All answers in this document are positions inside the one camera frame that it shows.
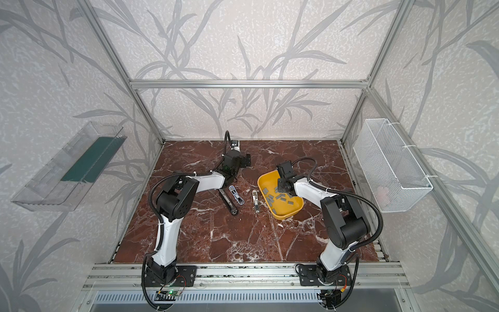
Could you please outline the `grey staple strips in tray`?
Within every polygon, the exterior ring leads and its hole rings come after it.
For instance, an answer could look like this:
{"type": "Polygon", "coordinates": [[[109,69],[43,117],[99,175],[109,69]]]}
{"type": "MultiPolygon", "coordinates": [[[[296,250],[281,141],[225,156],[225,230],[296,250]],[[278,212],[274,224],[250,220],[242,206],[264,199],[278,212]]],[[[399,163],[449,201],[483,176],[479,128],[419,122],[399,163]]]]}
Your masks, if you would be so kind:
{"type": "Polygon", "coordinates": [[[265,200],[269,206],[273,206],[277,203],[277,201],[281,201],[286,203],[287,205],[294,205],[295,201],[289,195],[285,193],[281,193],[278,191],[277,187],[268,188],[264,187],[262,189],[262,193],[265,197],[265,200]]]}

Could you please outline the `yellow plastic tray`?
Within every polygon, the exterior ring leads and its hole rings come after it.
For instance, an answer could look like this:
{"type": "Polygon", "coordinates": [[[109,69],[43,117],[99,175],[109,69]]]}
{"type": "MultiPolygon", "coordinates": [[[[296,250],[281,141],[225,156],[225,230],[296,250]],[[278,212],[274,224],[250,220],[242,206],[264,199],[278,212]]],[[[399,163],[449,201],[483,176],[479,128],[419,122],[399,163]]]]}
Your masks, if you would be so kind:
{"type": "Polygon", "coordinates": [[[261,175],[257,184],[273,217],[277,220],[285,220],[301,211],[304,200],[279,192],[278,179],[279,174],[274,170],[261,175]]]}

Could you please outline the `light blue stapler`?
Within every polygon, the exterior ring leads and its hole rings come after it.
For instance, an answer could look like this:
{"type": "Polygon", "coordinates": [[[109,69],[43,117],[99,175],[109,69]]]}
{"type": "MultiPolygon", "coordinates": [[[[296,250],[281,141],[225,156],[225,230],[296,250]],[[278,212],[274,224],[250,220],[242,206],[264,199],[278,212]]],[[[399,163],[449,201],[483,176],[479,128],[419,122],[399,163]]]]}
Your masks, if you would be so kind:
{"type": "Polygon", "coordinates": [[[233,195],[234,199],[237,201],[239,205],[244,205],[245,200],[241,197],[241,195],[237,192],[236,188],[234,185],[230,185],[228,187],[230,193],[233,195]]]}

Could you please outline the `beige small stapler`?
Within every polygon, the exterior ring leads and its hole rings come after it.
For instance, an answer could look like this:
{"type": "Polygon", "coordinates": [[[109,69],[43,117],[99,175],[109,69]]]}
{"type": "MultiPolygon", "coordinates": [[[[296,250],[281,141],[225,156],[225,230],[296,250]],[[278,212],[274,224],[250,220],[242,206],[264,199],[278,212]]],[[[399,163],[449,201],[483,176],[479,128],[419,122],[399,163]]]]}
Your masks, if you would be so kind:
{"type": "Polygon", "coordinates": [[[257,190],[252,191],[252,200],[253,200],[253,208],[254,208],[255,212],[259,213],[260,209],[259,209],[259,198],[258,198],[258,191],[257,190]]]}

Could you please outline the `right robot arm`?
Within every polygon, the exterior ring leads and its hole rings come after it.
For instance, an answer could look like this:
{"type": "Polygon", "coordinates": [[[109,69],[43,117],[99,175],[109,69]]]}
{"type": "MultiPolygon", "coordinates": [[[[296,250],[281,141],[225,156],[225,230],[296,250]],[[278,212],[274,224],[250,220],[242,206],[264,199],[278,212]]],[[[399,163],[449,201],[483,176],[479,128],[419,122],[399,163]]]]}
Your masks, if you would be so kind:
{"type": "Polygon", "coordinates": [[[331,285],[340,269],[347,265],[349,257],[381,235],[384,226],[382,212],[362,196],[323,186],[313,181],[311,174],[295,173],[293,165],[293,162],[285,161],[277,166],[278,191],[303,198],[321,208],[328,242],[318,258],[316,276],[320,283],[331,285]],[[365,236],[371,227],[361,203],[369,206],[378,220],[374,234],[368,239],[365,236]]]}

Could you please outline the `clear acrylic wall shelf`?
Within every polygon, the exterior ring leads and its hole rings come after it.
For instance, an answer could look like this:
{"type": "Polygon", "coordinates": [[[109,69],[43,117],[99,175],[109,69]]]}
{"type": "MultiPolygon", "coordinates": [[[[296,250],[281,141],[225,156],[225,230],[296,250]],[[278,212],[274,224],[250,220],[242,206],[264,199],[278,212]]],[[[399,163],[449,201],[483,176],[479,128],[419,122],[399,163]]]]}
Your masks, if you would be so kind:
{"type": "Polygon", "coordinates": [[[13,197],[29,211],[74,211],[127,137],[123,127],[88,122],[13,197]]]}

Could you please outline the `aluminium front rail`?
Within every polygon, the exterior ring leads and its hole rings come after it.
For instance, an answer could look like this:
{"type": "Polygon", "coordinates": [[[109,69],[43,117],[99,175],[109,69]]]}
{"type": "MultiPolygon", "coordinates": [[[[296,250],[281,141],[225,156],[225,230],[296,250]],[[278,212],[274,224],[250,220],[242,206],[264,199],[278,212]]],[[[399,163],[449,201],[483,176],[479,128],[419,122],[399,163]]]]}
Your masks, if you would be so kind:
{"type": "MultiPolygon", "coordinates": [[[[293,263],[196,263],[194,290],[299,289],[300,278],[293,263]]],[[[139,264],[95,265],[83,291],[139,291],[139,264]]],[[[359,264],[355,289],[399,289],[410,284],[397,262],[359,264]]]]}

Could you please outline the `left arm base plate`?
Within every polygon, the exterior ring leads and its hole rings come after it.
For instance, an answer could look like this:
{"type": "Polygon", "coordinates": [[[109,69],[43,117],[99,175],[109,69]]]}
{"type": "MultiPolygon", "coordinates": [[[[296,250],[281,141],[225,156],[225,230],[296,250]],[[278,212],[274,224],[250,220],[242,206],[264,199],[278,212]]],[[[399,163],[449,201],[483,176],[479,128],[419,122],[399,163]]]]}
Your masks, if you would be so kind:
{"type": "Polygon", "coordinates": [[[144,287],[193,287],[196,279],[197,266],[181,265],[167,268],[145,266],[141,286],[144,287]]]}

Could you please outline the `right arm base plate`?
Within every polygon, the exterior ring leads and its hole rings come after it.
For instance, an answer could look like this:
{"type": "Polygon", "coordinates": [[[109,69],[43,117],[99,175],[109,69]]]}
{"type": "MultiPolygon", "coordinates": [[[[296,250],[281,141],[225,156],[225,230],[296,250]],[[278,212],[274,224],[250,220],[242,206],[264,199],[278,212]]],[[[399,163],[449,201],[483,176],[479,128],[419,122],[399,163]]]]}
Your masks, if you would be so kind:
{"type": "Polygon", "coordinates": [[[332,286],[345,289],[352,285],[352,275],[347,265],[328,271],[322,265],[295,265],[301,286],[332,286]]]}

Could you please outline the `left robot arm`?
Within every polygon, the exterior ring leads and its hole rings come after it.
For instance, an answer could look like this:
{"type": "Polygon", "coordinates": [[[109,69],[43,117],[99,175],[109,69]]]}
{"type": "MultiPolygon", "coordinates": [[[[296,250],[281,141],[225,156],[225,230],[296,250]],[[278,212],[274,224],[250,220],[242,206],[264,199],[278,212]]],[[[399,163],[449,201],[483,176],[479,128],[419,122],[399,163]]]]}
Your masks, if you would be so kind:
{"type": "Polygon", "coordinates": [[[153,276],[160,284],[171,283],[176,273],[177,242],[182,220],[191,210],[197,193],[223,190],[232,184],[242,168],[252,166],[251,155],[231,149],[210,172],[197,174],[178,172],[162,178],[151,190],[162,185],[149,207],[158,218],[158,230],[153,252],[144,258],[145,275],[153,276]]]}

